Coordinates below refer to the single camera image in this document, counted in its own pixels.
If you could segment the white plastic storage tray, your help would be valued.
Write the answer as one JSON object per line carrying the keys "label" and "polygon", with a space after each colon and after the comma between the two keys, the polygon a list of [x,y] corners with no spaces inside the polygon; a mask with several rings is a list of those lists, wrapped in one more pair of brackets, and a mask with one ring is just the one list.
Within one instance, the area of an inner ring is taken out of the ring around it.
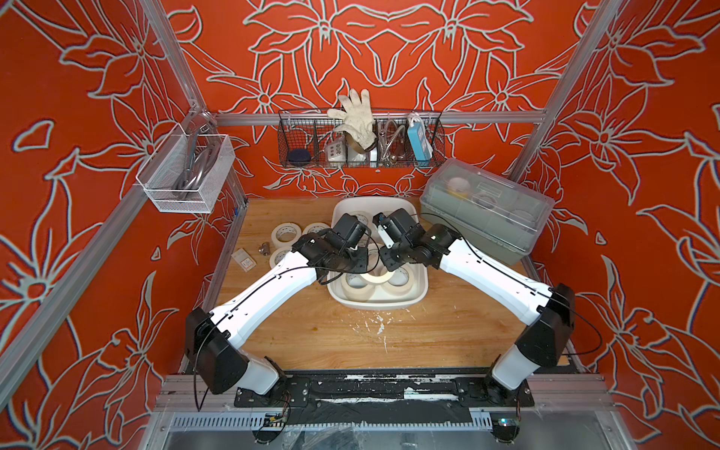
{"label": "white plastic storage tray", "polygon": [[[378,213],[392,214],[397,209],[405,209],[410,215],[417,217],[416,208],[408,201],[392,197],[357,197],[339,202],[333,211],[331,224],[335,225],[342,215],[350,214],[353,211],[365,212],[371,218],[369,230],[370,238],[361,241],[362,247],[379,249],[384,246],[377,229],[372,223],[373,217]],[[341,290],[341,277],[328,285],[328,291],[337,302],[353,309],[365,309],[365,311],[391,311],[392,309],[406,309],[424,299],[429,290],[428,270],[422,264],[405,264],[414,270],[415,285],[410,294],[395,297],[389,296],[381,285],[374,285],[375,292],[370,300],[365,302],[348,301],[344,298]]]}

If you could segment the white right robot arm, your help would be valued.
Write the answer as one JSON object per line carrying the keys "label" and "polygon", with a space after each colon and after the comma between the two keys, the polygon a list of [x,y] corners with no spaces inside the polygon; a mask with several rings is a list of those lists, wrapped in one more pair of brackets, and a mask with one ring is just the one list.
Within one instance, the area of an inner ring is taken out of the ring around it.
{"label": "white right robot arm", "polygon": [[453,225],[425,229],[404,209],[372,219],[384,242],[380,258],[394,271],[422,264],[478,288],[515,315],[525,328],[484,377],[485,395],[498,403],[518,391],[538,369],[553,368],[575,330],[575,294],[566,285],[551,287],[497,262],[472,245]]}

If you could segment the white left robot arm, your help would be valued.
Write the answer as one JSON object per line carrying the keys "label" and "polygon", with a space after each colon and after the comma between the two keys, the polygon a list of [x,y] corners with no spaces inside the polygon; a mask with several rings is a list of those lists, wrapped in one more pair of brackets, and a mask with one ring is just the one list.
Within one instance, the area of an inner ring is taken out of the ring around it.
{"label": "white left robot arm", "polygon": [[242,349],[252,333],[295,294],[327,276],[361,274],[368,270],[368,250],[361,246],[371,230],[357,217],[343,215],[336,225],[304,234],[283,259],[230,301],[187,315],[185,354],[193,375],[214,395],[248,389],[259,395],[272,391],[281,371],[269,359]]}

